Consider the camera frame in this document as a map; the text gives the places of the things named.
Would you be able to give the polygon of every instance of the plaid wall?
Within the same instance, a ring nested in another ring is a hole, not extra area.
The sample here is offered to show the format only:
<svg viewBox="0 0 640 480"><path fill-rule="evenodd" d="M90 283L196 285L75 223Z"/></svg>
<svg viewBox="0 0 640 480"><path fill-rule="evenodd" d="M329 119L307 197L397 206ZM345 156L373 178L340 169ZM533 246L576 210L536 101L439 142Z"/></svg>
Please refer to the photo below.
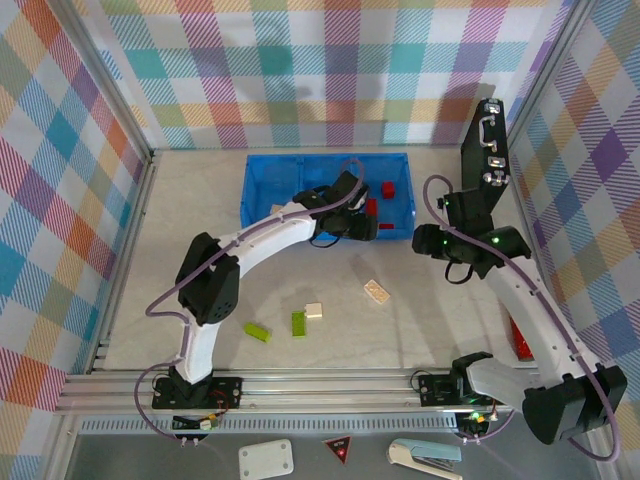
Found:
<svg viewBox="0 0 640 480"><path fill-rule="evenodd" d="M170 148L457 144L477 99L521 104L571 3L75 0Z"/></svg>
<svg viewBox="0 0 640 480"><path fill-rule="evenodd" d="M0 478L31 479L142 162L46 2L0 10Z"/></svg>
<svg viewBox="0 0 640 480"><path fill-rule="evenodd" d="M618 410L640 471L640 1L602 0L546 93L514 170L550 284L629 380Z"/></svg>

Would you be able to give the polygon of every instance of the blue bin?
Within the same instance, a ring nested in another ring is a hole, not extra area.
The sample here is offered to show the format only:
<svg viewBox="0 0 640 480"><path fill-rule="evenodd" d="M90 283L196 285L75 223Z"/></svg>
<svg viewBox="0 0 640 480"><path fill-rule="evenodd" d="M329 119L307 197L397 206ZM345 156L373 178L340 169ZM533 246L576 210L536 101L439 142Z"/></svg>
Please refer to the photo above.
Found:
<svg viewBox="0 0 640 480"><path fill-rule="evenodd" d="M342 165L351 158L357 158L364 165L369 196L378 200L378 222L393 223L395 227L379 230L377 238L411 238L416 207L406 153L249 155L240 206L242 227L267 217L272 205L285 205L298 192L333 184ZM350 165L349 171L358 175L356 165ZM393 182L393 199L382 198L383 182ZM318 238L330 240L333 237L323 234Z"/></svg>

